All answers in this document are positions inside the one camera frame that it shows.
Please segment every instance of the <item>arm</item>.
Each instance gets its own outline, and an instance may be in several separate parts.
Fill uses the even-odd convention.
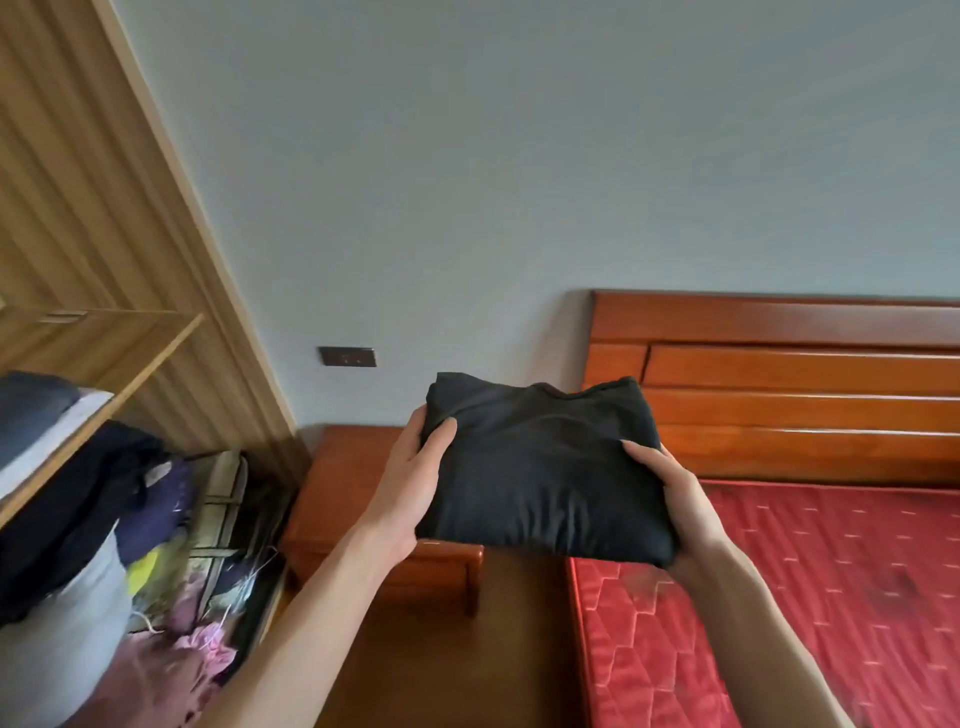
[[[623,447],[663,481],[681,542],[670,575],[693,600],[744,728],[853,728],[696,476],[666,450]]]
[[[457,431],[438,427],[418,452],[424,407],[396,441],[367,511],[291,602],[264,644],[204,712],[198,728],[312,728],[377,588],[417,544]]]

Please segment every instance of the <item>quilted mattress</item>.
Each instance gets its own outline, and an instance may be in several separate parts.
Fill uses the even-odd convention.
[[[960,726],[960,494],[705,483],[854,722]],[[592,728],[738,725],[681,588],[570,560]]]

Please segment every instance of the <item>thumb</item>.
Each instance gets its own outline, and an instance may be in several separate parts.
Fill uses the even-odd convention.
[[[676,460],[667,457],[658,449],[645,448],[630,440],[621,440],[623,449],[640,465],[647,466],[654,472],[664,484],[669,484],[671,478],[675,478],[678,471],[683,470],[683,466]]]
[[[450,443],[453,442],[456,434],[457,421],[452,417],[446,418],[437,429],[430,433],[430,437],[423,443],[417,457],[430,463],[431,466],[439,468],[440,459],[444,456],[446,449],[450,447]]]

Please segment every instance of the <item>wall socket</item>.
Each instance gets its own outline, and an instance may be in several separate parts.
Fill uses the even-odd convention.
[[[375,367],[376,355],[366,347],[317,347],[325,367]]]

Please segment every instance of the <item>wooden shelf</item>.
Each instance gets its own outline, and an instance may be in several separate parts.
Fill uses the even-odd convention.
[[[0,309],[0,374],[56,375],[112,399],[0,500],[0,527],[108,420],[200,323],[201,314]]]

